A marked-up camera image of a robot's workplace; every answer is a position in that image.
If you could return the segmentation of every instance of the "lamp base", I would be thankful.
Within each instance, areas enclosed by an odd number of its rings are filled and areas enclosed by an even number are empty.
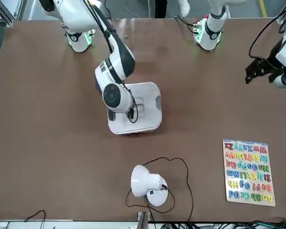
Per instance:
[[[162,183],[165,186],[167,186],[167,183],[164,180],[164,178],[162,178]],[[159,191],[150,190],[146,195],[147,195],[148,201],[152,205],[158,207],[166,202],[166,199],[168,197],[168,190],[159,190]]]

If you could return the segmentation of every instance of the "green led light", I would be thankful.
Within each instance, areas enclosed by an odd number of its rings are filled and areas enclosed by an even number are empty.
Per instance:
[[[89,34],[86,34],[86,40],[88,45],[92,44],[92,36],[90,36]]]

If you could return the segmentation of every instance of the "black cable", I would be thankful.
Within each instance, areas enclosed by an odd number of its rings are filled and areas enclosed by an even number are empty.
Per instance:
[[[180,158],[180,157],[174,157],[174,158],[172,158],[172,159],[168,159],[167,157],[164,157],[164,156],[158,157],[158,158],[156,158],[156,159],[154,159],[154,160],[151,160],[151,161],[148,161],[148,162],[144,163],[143,166],[148,165],[148,164],[150,164],[150,163],[152,163],[152,162],[155,162],[155,161],[157,161],[157,160],[160,160],[160,159],[166,159],[166,160],[168,160],[168,161],[181,160],[181,161],[184,163],[185,167],[186,167],[186,184],[187,184],[187,186],[188,186],[188,188],[189,188],[189,190],[190,190],[191,199],[192,199],[192,208],[191,208],[191,212],[190,212],[189,218],[188,218],[188,220],[187,220],[187,224],[186,224],[186,227],[187,227],[188,224],[189,224],[189,221],[190,221],[190,219],[191,219],[191,217],[192,217],[192,213],[193,213],[193,209],[194,209],[193,194],[192,194],[192,190],[191,190],[191,187],[190,187],[190,185],[189,185],[189,182],[188,182],[189,168],[188,168],[186,162],[185,162],[182,158]],[[130,192],[131,192],[131,189],[128,191],[128,193],[127,193],[127,195],[126,195],[126,206],[127,206],[127,207],[131,208],[131,207],[137,206],[137,207],[148,208],[148,206],[143,206],[143,205],[138,205],[138,204],[128,205],[128,204],[127,204],[127,198],[128,198],[128,196],[129,196]],[[163,213],[168,213],[168,212],[172,211],[173,208],[174,208],[174,206],[175,206],[175,198],[174,198],[173,195],[172,195],[172,197],[173,197],[173,200],[174,200],[174,204],[173,204],[172,208],[169,209],[168,211],[161,212],[161,211],[158,211],[157,209],[154,209],[154,208],[152,208],[152,207],[149,207],[149,208],[152,209],[152,210],[154,210],[154,211],[156,211],[156,212],[158,212],[158,213],[162,213],[162,214],[163,214]]]
[[[105,30],[104,30],[103,27],[102,27],[102,24],[101,24],[101,22],[100,22],[100,20],[99,20],[99,18],[98,18],[98,16],[97,16],[97,13],[96,13],[96,12],[94,11],[94,9],[91,7],[90,3],[89,3],[89,5],[88,5],[88,3],[86,3],[85,0],[82,0],[82,1],[83,1],[83,3],[86,5],[88,11],[89,11],[90,14],[93,16],[93,18],[94,18],[96,24],[99,26],[100,30],[102,31],[102,33],[103,33],[103,35],[104,35],[104,37],[105,37]],[[111,47],[111,45],[110,45],[108,39],[105,38],[105,40],[106,40],[106,42],[107,42],[107,44],[108,44],[108,48],[109,48],[110,53],[112,53],[113,50],[112,50],[112,47]]]
[[[286,23],[286,19],[284,20],[283,24],[280,25],[280,28],[279,28],[279,30],[278,30],[278,33],[282,34],[282,33],[284,33],[284,32],[286,31],[286,30],[283,30],[283,31],[282,31],[282,28],[283,28],[283,26],[285,25],[285,23]]]
[[[179,224],[179,227],[180,227],[180,226],[181,226],[183,229],[185,229],[185,227],[184,227],[182,224]]]
[[[45,210],[39,210],[39,211],[36,212],[34,215],[31,215],[31,216],[27,217],[27,218],[24,220],[24,222],[25,222],[25,223],[28,222],[29,219],[31,219],[31,218],[37,216],[37,215],[38,215],[39,213],[41,213],[41,212],[43,212],[43,220],[42,220],[41,225],[40,225],[40,229],[42,229],[42,225],[43,225],[44,221],[46,220],[46,211],[45,211]]]
[[[152,210],[151,210],[151,208],[150,208],[150,206],[149,206],[149,203],[148,203],[147,196],[145,196],[145,199],[146,199],[147,207],[148,207],[149,212],[151,213],[151,217],[152,217],[152,219],[153,219],[154,229],[157,229],[157,227],[156,227],[156,223],[155,223],[155,221],[154,221],[154,217],[153,217]]]
[[[260,220],[254,220],[250,223],[237,223],[234,224],[234,226],[232,227],[232,229],[237,229],[237,228],[241,228],[241,229],[256,229],[256,227],[258,226],[264,226],[267,228],[271,228],[271,229],[286,229],[286,220],[283,220],[280,223],[268,223],[268,222],[263,222]]]
[[[283,12],[286,9],[286,6],[282,9],[281,12]],[[286,13],[283,15],[282,19],[286,16]]]
[[[168,160],[168,161],[181,160],[181,161],[184,163],[185,167],[186,167],[186,184],[187,184],[187,186],[188,186],[188,188],[189,188],[189,190],[190,190],[191,199],[192,199],[192,208],[191,208],[191,212],[190,212],[189,218],[188,218],[188,220],[187,220],[187,223],[188,223],[188,222],[190,221],[191,217],[192,217],[192,213],[193,213],[193,209],[194,209],[193,194],[192,194],[192,190],[191,190],[191,187],[190,187],[190,185],[189,185],[189,182],[188,182],[188,178],[189,178],[189,168],[188,168],[186,162],[185,162],[182,158],[180,158],[180,157],[174,157],[173,159],[168,159],[167,157],[164,157],[164,156],[158,157],[158,158],[156,158],[156,159],[154,159],[154,160],[151,160],[151,161],[149,161],[149,162],[146,162],[145,164],[143,164],[143,166],[148,165],[148,164],[150,164],[150,163],[152,163],[152,162],[155,162],[155,161],[157,161],[157,160],[160,160],[160,159],[166,159],[166,160]]]
[[[175,198],[174,198],[174,196],[172,195],[172,193],[170,192],[170,190],[169,190],[169,189],[167,189],[167,190],[168,190],[168,192],[171,194],[171,196],[172,196],[172,198],[173,198],[173,200],[174,200],[173,206],[172,206],[169,210],[167,210],[167,211],[158,211],[157,209],[154,209],[153,207],[148,207],[148,206],[139,205],[139,204],[128,205],[128,204],[127,204],[127,198],[128,198],[128,196],[129,196],[129,194],[130,194],[130,192],[131,192],[131,189],[128,191],[128,193],[127,193],[127,195],[126,195],[126,206],[129,207],[129,208],[132,208],[132,207],[149,208],[149,209],[152,209],[152,210],[154,210],[154,211],[156,211],[156,212],[158,212],[158,213],[161,213],[161,214],[168,213],[168,212],[172,211],[173,208],[175,207]]]
[[[111,13],[110,13],[110,10],[107,8],[107,6],[106,6],[106,1],[107,0],[105,0],[105,2],[104,2],[104,6],[105,6],[105,9],[108,11],[108,13],[109,13],[109,19],[112,21],[112,17],[111,17]]]
[[[135,99],[134,99],[134,96],[133,96],[131,90],[129,90],[129,89],[126,87],[125,82],[122,82],[122,85],[123,85],[123,87],[130,93],[130,95],[131,95],[131,97],[132,97],[132,99],[133,99],[133,104],[134,104],[134,107],[135,107],[135,109],[136,109],[137,116],[136,116],[135,120],[133,121],[133,120],[132,120],[132,117],[131,117],[131,112],[133,112],[133,111],[131,111],[131,110],[126,114],[126,116],[127,116],[128,120],[129,120],[129,122],[131,122],[132,124],[134,124],[134,123],[136,123],[136,122],[138,121],[138,118],[139,118],[138,105],[137,105],[137,103],[135,102]]]
[[[219,229],[225,229],[227,226],[229,226],[230,224],[226,224],[225,226],[223,226],[224,224],[220,225]]]
[[[253,59],[258,59],[258,60],[263,60],[265,61],[270,67],[272,67],[275,70],[278,70],[275,66],[273,66],[267,59],[263,58],[263,57],[259,57],[259,56],[253,56],[251,54],[252,48],[255,45],[256,41],[258,40],[258,38],[261,36],[261,34],[268,28],[269,25],[271,25],[278,17],[280,17],[283,13],[285,13],[286,10],[282,11],[279,15],[277,15],[275,18],[273,18],[257,35],[257,37],[255,38],[255,40],[253,41],[253,43],[250,46],[249,49],[249,57],[253,58]]]
[[[193,33],[193,34],[198,34],[197,32],[194,32],[193,30],[191,30],[191,28],[190,28],[190,26],[191,26],[191,27],[194,27],[194,24],[196,24],[197,21],[194,22],[194,23],[192,23],[192,24],[190,24],[190,23],[186,22],[184,19],[182,19],[180,16],[175,16],[174,19],[178,19],[178,20],[180,20],[182,23],[184,23],[184,24],[187,26],[188,30],[189,30],[191,33]]]

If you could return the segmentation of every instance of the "power cord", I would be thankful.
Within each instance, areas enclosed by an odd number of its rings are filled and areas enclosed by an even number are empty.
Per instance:
[[[148,203],[147,196],[145,196],[145,200],[146,200],[146,203],[147,203],[147,207],[148,207],[148,209],[149,209],[149,212],[151,213],[151,217],[152,217],[152,219],[153,219],[154,229],[157,229],[156,223],[155,223],[155,221],[154,221],[154,217],[153,217],[152,210],[150,209],[150,206],[149,206],[149,203]]]
[[[108,13],[109,13],[109,18],[107,18],[107,19],[110,19],[111,21],[112,21],[112,17],[111,17],[111,13],[110,13],[110,10],[107,8],[107,6],[106,6],[106,1],[107,0],[105,0],[105,2],[104,2],[104,6],[105,6],[105,9],[108,11]]]
[[[102,24],[101,24],[101,22],[100,22],[100,20],[99,20],[99,18],[98,18],[98,16],[97,16],[97,13],[96,13],[96,12],[94,11],[94,9],[91,7],[91,4],[90,4],[89,2],[86,3],[85,0],[82,0],[82,1],[83,1],[83,3],[86,5],[88,11],[89,11],[90,14],[93,16],[93,18],[94,18],[96,24],[99,26],[100,30],[102,31],[102,33],[103,33],[103,35],[104,35],[104,37],[105,37],[105,31],[104,31],[104,29],[103,29],[103,27],[102,27]],[[112,50],[112,47],[111,47],[111,45],[110,45],[108,39],[105,39],[105,40],[106,40],[106,42],[107,42],[107,45],[108,45],[108,48],[109,48],[110,53],[112,53],[113,50]]]
[[[136,15],[135,13],[131,12],[128,8],[127,8],[127,0],[125,0],[125,8],[126,10],[131,13],[133,16],[135,16],[136,18],[140,18],[138,15]]]
[[[128,204],[127,204],[127,198],[128,198],[128,196],[129,196],[129,194],[130,194],[130,192],[131,192],[131,189],[128,191],[128,193],[127,193],[127,195],[126,195],[126,206],[129,207],[129,208],[132,208],[132,207],[148,208],[149,210],[152,209],[152,210],[154,210],[154,211],[156,211],[156,212],[158,212],[158,213],[161,213],[161,214],[168,213],[168,212],[172,211],[173,208],[175,207],[175,198],[174,198],[174,196],[172,195],[172,193],[170,192],[170,190],[169,190],[169,189],[167,189],[167,190],[168,190],[168,192],[171,194],[171,196],[172,196],[172,198],[173,198],[173,206],[172,206],[169,210],[167,210],[167,211],[159,211],[159,210],[157,210],[157,209],[154,209],[153,207],[144,206],[144,205],[139,205],[139,204],[128,205]]]
[[[188,30],[189,30],[191,33],[193,33],[193,34],[198,34],[197,32],[194,32],[194,31],[190,28],[190,27],[193,28],[193,27],[194,27],[194,24],[196,24],[197,21],[194,22],[194,23],[188,23],[188,22],[185,21],[185,19],[181,18],[180,16],[175,16],[174,19],[178,19],[178,20],[180,20],[182,23],[184,23],[184,24],[187,26]]]
[[[280,28],[279,28],[279,30],[278,30],[278,33],[282,34],[282,33],[284,33],[284,32],[286,31],[286,29],[285,29],[285,30],[282,30],[282,28],[284,27],[285,23],[286,23],[286,19],[284,20],[283,24],[280,25]]]
[[[286,6],[282,9],[282,11],[281,12],[283,12],[284,10],[286,10]],[[283,15],[283,17],[282,18],[284,18],[286,16],[286,13]]]
[[[25,223],[28,222],[31,218],[37,216],[37,215],[38,215],[39,213],[41,213],[41,212],[43,212],[43,220],[42,220],[41,225],[40,225],[40,229],[42,229],[42,225],[44,224],[44,222],[45,222],[45,220],[46,220],[46,211],[45,211],[45,210],[39,210],[39,211],[37,211],[34,215],[31,215],[31,216],[27,217],[27,218],[24,220],[24,222],[25,222]],[[10,222],[8,222],[8,224],[6,225],[6,228],[5,228],[5,229],[8,229],[9,225],[10,225]]]
[[[280,223],[267,223],[260,220],[254,220],[250,223],[237,223],[232,229],[256,229],[257,226],[264,226],[269,229],[286,229],[286,219]]]
[[[135,107],[136,112],[137,112],[136,118],[135,118],[135,120],[133,121],[133,116],[134,116],[134,110],[133,110],[133,108],[130,109],[130,111],[126,113],[126,116],[127,116],[127,119],[129,120],[129,122],[131,122],[132,124],[134,124],[134,123],[136,123],[136,122],[138,121],[138,118],[139,118],[138,105],[137,105],[137,103],[135,102],[135,99],[134,99],[134,96],[133,96],[131,90],[129,90],[129,89],[126,87],[125,82],[122,82],[122,85],[123,85],[123,87],[130,93],[130,95],[131,95],[131,97],[132,97],[132,99],[133,99],[133,104],[134,104],[134,107]]]
[[[190,187],[190,185],[189,185],[189,182],[188,182],[189,168],[188,168],[186,162],[185,162],[182,158],[180,158],[180,157],[174,157],[174,158],[172,158],[172,159],[168,159],[167,157],[164,157],[164,156],[158,157],[158,158],[156,158],[156,159],[154,159],[154,160],[151,160],[151,161],[148,161],[148,162],[144,163],[143,166],[148,165],[148,164],[150,164],[150,163],[152,163],[152,162],[155,162],[155,161],[157,161],[157,160],[160,160],[160,159],[165,159],[165,160],[168,160],[168,161],[181,160],[181,161],[184,163],[185,167],[186,167],[186,184],[187,184],[187,186],[188,186],[188,188],[189,188],[189,190],[190,190],[191,199],[192,199],[191,212],[190,212],[190,215],[189,215],[189,217],[188,217],[188,219],[187,219],[187,222],[186,222],[186,227],[188,227],[188,224],[189,224],[189,221],[190,221],[190,219],[191,219],[191,217],[192,217],[192,213],[193,213],[193,209],[194,209],[193,194],[192,194],[192,190],[191,190],[191,187]],[[157,209],[154,209],[154,208],[150,207],[149,205],[147,205],[147,206],[138,205],[138,204],[128,205],[128,204],[127,204],[127,198],[128,198],[128,196],[129,196],[129,194],[130,194],[130,192],[131,192],[131,189],[129,189],[129,191],[128,191],[127,195],[126,195],[126,200],[125,200],[125,201],[126,201],[126,206],[129,207],[129,208],[132,208],[132,207],[135,207],[135,206],[136,206],[136,207],[144,207],[144,208],[148,208],[149,210],[152,209],[152,210],[154,210],[154,211],[156,211],[156,212],[158,212],[158,213],[162,213],[162,214],[168,213],[168,212],[172,211],[173,208],[174,208],[174,206],[175,206],[175,198],[174,198],[173,194],[170,192],[170,189],[167,189],[167,190],[168,190],[168,192],[171,194],[171,196],[173,197],[173,200],[174,200],[173,206],[172,206],[169,210],[167,210],[167,211],[161,212],[161,211],[158,211]]]
[[[275,66],[273,66],[266,58],[263,57],[259,57],[259,56],[253,56],[251,54],[252,48],[255,45],[256,41],[258,40],[258,38],[262,35],[262,33],[268,28],[269,25],[271,25],[275,20],[277,20],[278,17],[280,17],[282,14],[286,13],[286,10],[283,10],[279,15],[277,15],[275,18],[273,18],[257,35],[257,37],[255,38],[255,40],[253,41],[253,43],[250,46],[249,49],[249,57],[253,58],[253,59],[258,59],[258,60],[263,60],[265,61],[271,68],[278,70]]]

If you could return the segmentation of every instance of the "lamp head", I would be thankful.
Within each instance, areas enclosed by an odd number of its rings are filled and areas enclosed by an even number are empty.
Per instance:
[[[132,192],[135,197],[142,197],[149,190],[161,190],[162,177],[159,174],[150,174],[147,168],[137,165],[131,177]]]

